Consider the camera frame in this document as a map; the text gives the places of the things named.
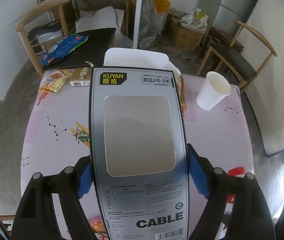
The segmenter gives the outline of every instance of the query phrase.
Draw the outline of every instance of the silver screw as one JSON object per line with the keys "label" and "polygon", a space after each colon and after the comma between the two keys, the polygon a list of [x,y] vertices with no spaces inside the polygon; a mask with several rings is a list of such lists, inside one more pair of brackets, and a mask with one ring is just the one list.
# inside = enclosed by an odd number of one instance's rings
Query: silver screw
{"label": "silver screw", "polygon": [[214,169],[214,172],[216,173],[216,174],[223,174],[223,170],[221,169],[221,168],[215,168]]}
{"label": "silver screw", "polygon": [[249,179],[254,179],[254,175],[252,173],[247,173],[246,176],[249,178]]}
{"label": "silver screw", "polygon": [[71,173],[72,171],[73,171],[73,167],[71,167],[71,166],[68,166],[64,169],[65,173]]}
{"label": "silver screw", "polygon": [[33,179],[38,179],[39,177],[41,177],[41,173],[36,172],[33,174]]}

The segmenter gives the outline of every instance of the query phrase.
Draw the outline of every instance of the pink tablecloth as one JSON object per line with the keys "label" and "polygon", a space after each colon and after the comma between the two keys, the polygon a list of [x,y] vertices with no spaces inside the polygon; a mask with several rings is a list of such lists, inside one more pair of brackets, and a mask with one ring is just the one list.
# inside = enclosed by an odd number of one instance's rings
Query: pink tablecloth
{"label": "pink tablecloth", "polygon": [[[226,172],[244,167],[245,172],[253,172],[251,141],[238,87],[232,85],[231,95],[213,109],[205,111],[195,102],[204,78],[183,75],[183,79],[187,142],[200,156],[208,158],[214,167],[221,167]],[[57,94],[44,97],[39,92],[24,139],[22,194],[35,172],[41,172],[44,176],[58,174],[90,153],[88,146],[74,136],[77,129],[88,128],[89,90],[90,87],[72,87],[67,82]],[[62,237],[70,239],[57,195],[53,196],[53,201]],[[100,216],[94,187],[80,202],[89,220]],[[190,231],[198,222],[205,204],[206,199],[190,180]]]}

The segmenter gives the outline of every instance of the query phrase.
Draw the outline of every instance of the barcode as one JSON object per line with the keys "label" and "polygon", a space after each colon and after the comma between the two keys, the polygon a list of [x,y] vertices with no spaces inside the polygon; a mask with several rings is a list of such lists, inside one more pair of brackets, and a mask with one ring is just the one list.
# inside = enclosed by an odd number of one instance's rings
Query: barcode
{"label": "barcode", "polygon": [[74,86],[74,87],[89,86],[90,82],[72,82],[71,85]]}
{"label": "barcode", "polygon": [[160,234],[155,234],[155,240],[166,240],[166,239],[171,239],[176,236],[181,236],[183,235],[183,228],[173,230],[173,231],[168,231],[165,233],[160,233]]}

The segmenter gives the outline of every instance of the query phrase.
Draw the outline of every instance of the white table leg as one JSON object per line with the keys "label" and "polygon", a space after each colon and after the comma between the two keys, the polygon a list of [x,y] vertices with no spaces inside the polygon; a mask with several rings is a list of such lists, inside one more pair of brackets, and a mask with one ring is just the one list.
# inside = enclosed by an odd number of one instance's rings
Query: white table leg
{"label": "white table leg", "polygon": [[142,8],[142,0],[137,0],[137,6],[135,9],[135,20],[134,20],[134,33],[133,33],[133,48],[134,49],[138,48],[141,8]]}

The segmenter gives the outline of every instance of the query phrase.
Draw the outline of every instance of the chair backrest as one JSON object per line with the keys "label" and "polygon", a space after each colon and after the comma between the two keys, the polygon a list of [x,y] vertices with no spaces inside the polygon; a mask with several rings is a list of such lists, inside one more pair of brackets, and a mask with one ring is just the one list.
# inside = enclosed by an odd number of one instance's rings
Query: chair backrest
{"label": "chair backrest", "polygon": [[181,74],[166,54],[141,49],[108,49],[104,56],[104,66],[166,69],[173,71],[175,78]]}
{"label": "chair backrest", "polygon": [[69,33],[68,33],[68,30],[67,30],[67,25],[66,25],[66,21],[65,21],[64,12],[63,12],[63,5],[65,5],[68,2],[69,2],[69,0],[61,0],[61,1],[57,1],[57,2],[42,3],[39,6],[37,6],[36,8],[33,8],[30,11],[28,11],[26,14],[24,14],[17,24],[16,31],[20,35],[23,46],[24,46],[31,62],[33,63],[35,69],[37,70],[37,72],[40,75],[42,75],[42,66],[41,66],[41,64],[40,64],[34,50],[32,49],[32,46],[31,46],[31,44],[30,44],[30,42],[27,38],[26,32],[24,30],[24,26],[27,25],[28,23],[32,22],[33,20],[35,20],[40,15],[58,7],[63,34],[64,34],[65,37],[68,36]]}
{"label": "chair backrest", "polygon": [[240,32],[242,31],[243,28],[247,29],[250,33],[252,33],[256,38],[258,38],[271,52],[270,54],[266,57],[266,59],[263,61],[263,63],[261,64],[261,66],[258,68],[258,70],[256,71],[257,74],[259,74],[262,69],[266,66],[267,62],[270,60],[270,58],[274,55],[275,57],[277,57],[277,53],[276,51],[273,49],[272,45],[269,43],[269,41],[264,37],[264,35],[262,33],[260,33],[259,31],[255,30],[254,28],[252,28],[251,26],[242,23],[241,21],[237,20],[236,21],[240,27],[237,29],[231,43],[230,43],[230,47],[233,47],[233,45],[236,42],[236,39],[238,38],[238,36],[240,35]]}

